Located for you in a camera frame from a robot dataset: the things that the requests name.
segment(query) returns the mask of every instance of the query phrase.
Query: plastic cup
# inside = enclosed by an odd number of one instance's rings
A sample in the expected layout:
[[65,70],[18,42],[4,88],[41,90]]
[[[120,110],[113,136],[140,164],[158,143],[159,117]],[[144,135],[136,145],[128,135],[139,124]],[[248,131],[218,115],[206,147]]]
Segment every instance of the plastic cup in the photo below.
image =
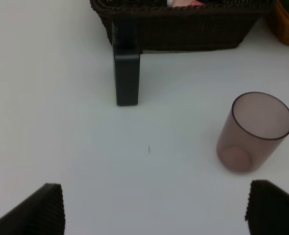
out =
[[217,142],[217,155],[232,171],[259,168],[289,134],[289,109],[279,99],[261,92],[234,101]]

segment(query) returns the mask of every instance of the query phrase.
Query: orange wicker basket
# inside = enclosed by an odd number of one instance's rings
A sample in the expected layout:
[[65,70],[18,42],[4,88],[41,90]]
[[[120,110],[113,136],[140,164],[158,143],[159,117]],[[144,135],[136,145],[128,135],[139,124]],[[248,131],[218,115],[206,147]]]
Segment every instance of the orange wicker basket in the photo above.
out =
[[289,13],[280,0],[277,0],[275,11],[269,16],[268,23],[277,38],[289,46]]

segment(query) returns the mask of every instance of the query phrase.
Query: wicker basket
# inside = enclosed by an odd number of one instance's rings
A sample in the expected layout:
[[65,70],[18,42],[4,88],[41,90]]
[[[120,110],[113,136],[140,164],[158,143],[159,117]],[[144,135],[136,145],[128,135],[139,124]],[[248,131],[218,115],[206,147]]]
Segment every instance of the wicker basket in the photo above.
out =
[[268,17],[268,23],[277,38],[289,46],[289,13],[279,0],[276,2],[275,11]]
[[201,0],[204,7],[167,7],[165,0],[91,0],[112,42],[112,21],[137,22],[140,49],[216,50],[237,47],[274,0]]

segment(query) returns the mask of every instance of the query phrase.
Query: cup rim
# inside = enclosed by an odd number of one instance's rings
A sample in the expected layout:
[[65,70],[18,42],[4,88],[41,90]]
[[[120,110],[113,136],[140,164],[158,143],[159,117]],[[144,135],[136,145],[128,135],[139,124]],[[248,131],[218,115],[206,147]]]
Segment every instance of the cup rim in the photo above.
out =
[[274,96],[272,96],[272,95],[270,95],[270,94],[267,94],[267,93],[264,93],[264,92],[247,92],[247,93],[244,93],[244,94],[241,94],[240,96],[238,96],[238,97],[234,100],[234,102],[233,102],[233,105],[232,105],[232,116],[233,116],[233,119],[234,119],[235,123],[236,123],[244,132],[248,133],[249,135],[251,135],[251,136],[253,136],[253,137],[256,137],[256,138],[258,138],[258,139],[265,140],[265,141],[277,141],[277,140],[283,139],[283,138],[285,138],[286,136],[288,136],[288,135],[289,135],[289,130],[288,130],[288,132],[287,132],[286,134],[284,134],[283,136],[277,137],[277,138],[263,138],[263,137],[256,136],[256,135],[250,133],[249,131],[247,131],[246,129],[244,129],[244,128],[239,124],[239,122],[236,120],[235,115],[234,115],[234,106],[235,106],[237,100],[238,100],[240,97],[242,97],[242,96],[244,96],[244,95],[246,95],[246,94],[252,94],[252,93],[266,94],[266,95],[268,95],[268,96],[271,96],[271,97],[277,99],[278,101],[280,101],[280,102],[286,107],[286,109],[287,109],[288,112],[289,112],[289,108],[287,107],[286,104],[284,104],[280,99],[278,99],[278,98],[276,98],[276,97],[274,97]]

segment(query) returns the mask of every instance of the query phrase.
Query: white surface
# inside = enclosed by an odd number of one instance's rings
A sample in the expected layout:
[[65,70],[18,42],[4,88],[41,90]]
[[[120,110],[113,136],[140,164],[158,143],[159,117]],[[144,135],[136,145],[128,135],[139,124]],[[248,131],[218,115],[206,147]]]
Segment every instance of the white surface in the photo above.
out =
[[238,49],[141,56],[139,105],[119,108],[88,0],[0,0],[0,216],[57,182],[66,235],[248,235],[251,180],[289,192],[289,136],[252,174],[221,165],[247,91],[289,107],[289,47],[264,22]]

